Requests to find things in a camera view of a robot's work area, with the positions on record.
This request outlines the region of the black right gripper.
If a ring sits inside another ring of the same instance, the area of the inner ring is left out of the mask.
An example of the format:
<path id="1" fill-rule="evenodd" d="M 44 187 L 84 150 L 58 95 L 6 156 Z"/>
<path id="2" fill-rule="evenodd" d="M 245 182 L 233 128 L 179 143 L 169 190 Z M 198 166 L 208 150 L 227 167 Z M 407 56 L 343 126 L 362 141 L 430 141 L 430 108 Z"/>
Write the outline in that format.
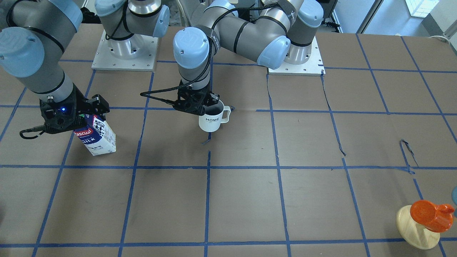
<path id="1" fill-rule="evenodd" d="M 103 115 L 110 111 L 108 102 L 101 95 L 85 98 L 75 85 L 70 96 L 61 102 L 40 100 L 40 110 L 45 120 L 44 132 L 49 134 L 85 127 L 87 123 L 81 115 Z"/>

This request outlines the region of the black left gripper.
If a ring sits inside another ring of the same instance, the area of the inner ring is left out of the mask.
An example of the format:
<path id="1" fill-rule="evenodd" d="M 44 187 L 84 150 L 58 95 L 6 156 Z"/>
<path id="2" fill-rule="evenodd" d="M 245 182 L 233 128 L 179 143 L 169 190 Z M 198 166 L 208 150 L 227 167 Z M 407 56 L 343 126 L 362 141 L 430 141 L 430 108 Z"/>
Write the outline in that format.
<path id="1" fill-rule="evenodd" d="M 175 110 L 193 115 L 204 115 L 209 107 L 218 104 L 219 94 L 210 90 L 208 84 L 204 88 L 191 90 L 186 87 L 178 89 L 178 99 L 173 102 Z"/>

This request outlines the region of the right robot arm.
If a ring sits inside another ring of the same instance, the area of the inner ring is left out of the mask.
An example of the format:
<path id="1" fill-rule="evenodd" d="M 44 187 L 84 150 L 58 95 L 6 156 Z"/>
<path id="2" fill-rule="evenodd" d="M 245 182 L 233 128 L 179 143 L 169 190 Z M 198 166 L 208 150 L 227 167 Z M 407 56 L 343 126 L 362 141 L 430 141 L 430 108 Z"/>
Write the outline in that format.
<path id="1" fill-rule="evenodd" d="M 16 0 L 6 5 L 1 30 L 1 66 L 40 99 L 44 124 L 22 130 L 57 134 L 85 127 L 84 115 L 104 117 L 110 111 L 99 94 L 86 98 L 59 66 L 77 33 L 83 13 L 71 0 Z M 169 7 L 160 0 L 96 0 L 96 14 L 115 58 L 144 53 L 144 36 L 165 36 Z"/>

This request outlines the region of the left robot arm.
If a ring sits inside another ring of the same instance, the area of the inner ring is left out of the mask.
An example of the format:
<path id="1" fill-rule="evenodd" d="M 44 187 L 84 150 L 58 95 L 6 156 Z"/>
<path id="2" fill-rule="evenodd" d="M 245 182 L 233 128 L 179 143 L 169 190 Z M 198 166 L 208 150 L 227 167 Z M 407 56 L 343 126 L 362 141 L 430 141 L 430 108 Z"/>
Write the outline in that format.
<path id="1" fill-rule="evenodd" d="M 177 32 L 174 57 L 181 82 L 175 110 L 204 115 L 219 102 L 210 91 L 210 61 L 220 48 L 230 50 L 258 65 L 277 69 L 283 63 L 301 65 L 309 59 L 311 47 L 324 11 L 315 0 L 263 0 L 259 18 L 246 21 L 238 16 L 242 7 L 227 0 L 209 5 L 196 25 Z"/>

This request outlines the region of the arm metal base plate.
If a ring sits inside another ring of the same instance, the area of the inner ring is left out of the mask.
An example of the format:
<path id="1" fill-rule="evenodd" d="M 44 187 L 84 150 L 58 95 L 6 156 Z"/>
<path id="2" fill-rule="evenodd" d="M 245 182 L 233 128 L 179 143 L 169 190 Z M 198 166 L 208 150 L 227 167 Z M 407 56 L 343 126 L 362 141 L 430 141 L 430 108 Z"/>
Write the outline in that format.
<path id="1" fill-rule="evenodd" d="M 159 39 L 134 34 L 124 41 L 107 40 L 102 34 L 91 66 L 94 70 L 154 71 Z"/>
<path id="2" fill-rule="evenodd" d="M 325 67 L 322 62 L 321 53 L 317 39 L 314 37 L 311 45 L 306 47 L 308 50 L 300 50 L 299 47 L 292 45 L 289 56 L 286 57 L 281 66 L 277 69 L 268 68 L 269 75 L 325 75 Z"/>

